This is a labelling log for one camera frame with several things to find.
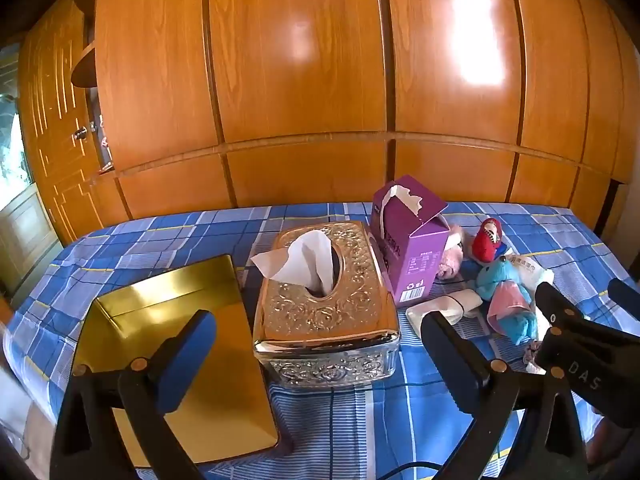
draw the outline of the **bed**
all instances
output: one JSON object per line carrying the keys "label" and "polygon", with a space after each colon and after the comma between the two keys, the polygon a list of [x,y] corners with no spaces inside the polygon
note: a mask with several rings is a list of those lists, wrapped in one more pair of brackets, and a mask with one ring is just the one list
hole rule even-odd
{"label": "bed", "polygon": [[[23,385],[55,421],[60,410],[82,320],[92,299],[129,283],[219,254],[231,254],[247,312],[252,315],[262,277],[249,258],[271,248],[282,229],[343,219],[368,221],[370,203],[320,203],[194,212],[125,222],[80,238],[65,248],[23,303],[3,338],[8,361]],[[502,203],[450,203],[449,223],[474,234],[485,218],[503,225],[514,252],[555,272],[554,285],[592,320],[640,335],[640,323],[607,296],[617,277],[633,285],[609,248],[569,209]],[[436,280],[430,297],[459,290],[478,266],[464,261],[453,280]],[[433,362],[398,312],[402,330],[396,373],[371,386],[300,392],[270,384],[271,403],[292,436],[292,454],[258,463],[203,465],[207,479],[375,479],[416,460],[443,463],[471,418],[457,409]],[[456,331],[488,358],[524,370],[524,345],[492,333],[476,315]],[[584,438],[599,420],[574,396]],[[513,413],[486,474],[496,476],[518,429]],[[435,471],[409,469],[402,478]],[[144,470],[142,478],[153,478]]]}

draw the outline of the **pink plush toy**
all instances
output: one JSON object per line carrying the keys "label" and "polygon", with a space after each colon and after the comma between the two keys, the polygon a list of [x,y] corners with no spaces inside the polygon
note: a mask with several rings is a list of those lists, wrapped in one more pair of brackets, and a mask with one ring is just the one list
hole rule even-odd
{"label": "pink plush toy", "polygon": [[438,277],[441,280],[453,278],[460,271],[464,233],[462,227],[455,224],[449,230],[449,238],[444,246],[444,252],[438,266]]}

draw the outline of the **window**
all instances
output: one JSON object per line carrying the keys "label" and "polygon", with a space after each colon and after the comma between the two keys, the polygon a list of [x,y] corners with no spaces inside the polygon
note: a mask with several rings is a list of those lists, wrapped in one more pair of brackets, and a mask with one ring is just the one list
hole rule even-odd
{"label": "window", "polygon": [[32,182],[16,99],[11,94],[0,94],[0,210]]}

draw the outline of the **tissue box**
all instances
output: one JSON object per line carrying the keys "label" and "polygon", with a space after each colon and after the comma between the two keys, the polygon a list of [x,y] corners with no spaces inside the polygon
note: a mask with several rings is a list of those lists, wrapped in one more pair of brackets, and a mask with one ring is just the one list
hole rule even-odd
{"label": "tissue box", "polygon": [[420,303],[429,294],[449,236],[449,225],[440,214],[446,206],[409,175],[373,196],[371,230],[396,306]]}
{"label": "tissue box", "polygon": [[265,279],[255,313],[254,355],[286,386],[369,383],[396,370],[398,315],[362,222],[332,222],[281,232],[274,249],[323,231],[340,271],[331,293]]}

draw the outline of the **teal object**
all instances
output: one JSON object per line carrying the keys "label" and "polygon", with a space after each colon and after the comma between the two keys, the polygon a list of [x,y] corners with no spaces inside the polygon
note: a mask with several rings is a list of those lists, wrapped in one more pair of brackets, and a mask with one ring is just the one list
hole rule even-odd
{"label": "teal object", "polygon": [[534,339],[538,332],[536,315],[533,312],[521,312],[513,316],[501,317],[497,320],[505,335],[514,345]]}
{"label": "teal object", "polygon": [[500,256],[497,260],[492,261],[488,267],[483,267],[476,278],[476,292],[485,301],[491,301],[494,296],[495,289],[501,282],[510,280],[518,285],[520,293],[524,301],[531,304],[531,295],[529,291],[522,285],[520,275],[516,268],[507,258]]}

